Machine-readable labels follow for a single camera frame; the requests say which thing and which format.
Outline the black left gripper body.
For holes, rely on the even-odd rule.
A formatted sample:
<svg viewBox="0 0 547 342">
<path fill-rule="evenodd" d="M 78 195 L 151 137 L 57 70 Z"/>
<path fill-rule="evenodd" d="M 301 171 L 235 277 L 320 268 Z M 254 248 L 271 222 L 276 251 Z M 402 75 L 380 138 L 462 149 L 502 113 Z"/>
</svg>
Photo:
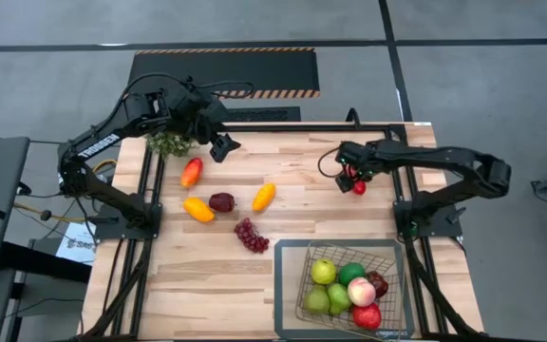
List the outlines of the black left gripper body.
<svg viewBox="0 0 547 342">
<path fill-rule="evenodd" d="M 226 107 L 214 96 L 192 100 L 187 110 L 188 121 L 185 137 L 199 144 L 215 143 L 218 131 L 224 127 L 220 118 L 226 113 Z"/>
</svg>

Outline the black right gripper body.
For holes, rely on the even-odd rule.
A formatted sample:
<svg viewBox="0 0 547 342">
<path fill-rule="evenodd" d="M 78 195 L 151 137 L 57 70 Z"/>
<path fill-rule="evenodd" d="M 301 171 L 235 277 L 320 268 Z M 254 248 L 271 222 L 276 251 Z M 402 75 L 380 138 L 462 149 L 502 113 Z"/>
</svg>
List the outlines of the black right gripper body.
<svg viewBox="0 0 547 342">
<path fill-rule="evenodd" d="M 371 159 L 375 147 L 376 141 L 365 144 L 341 142 L 335 160 L 344 166 L 351 166 L 359 172 L 375 172 L 375 162 Z"/>
</svg>

